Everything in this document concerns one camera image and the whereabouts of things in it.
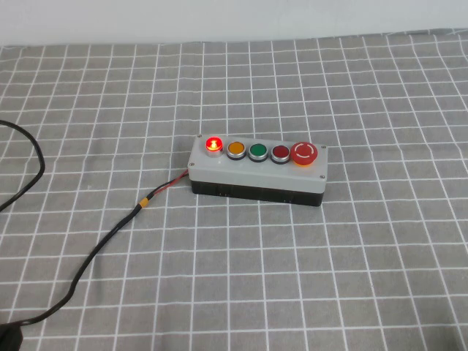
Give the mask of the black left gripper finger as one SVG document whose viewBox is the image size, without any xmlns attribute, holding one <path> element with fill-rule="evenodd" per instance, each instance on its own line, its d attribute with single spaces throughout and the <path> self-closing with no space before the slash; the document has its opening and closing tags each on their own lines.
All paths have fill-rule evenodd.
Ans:
<svg viewBox="0 0 468 351">
<path fill-rule="evenodd" d="M 0 351 L 19 351 L 22 342 L 22 336 L 2 336 L 0 341 Z"/>
<path fill-rule="evenodd" d="M 14 338 L 23 338 L 23 333 L 21 331 L 21 325 L 14 323 L 4 323 L 0 325 L 0 334 L 2 339 L 14 339 Z"/>
</svg>

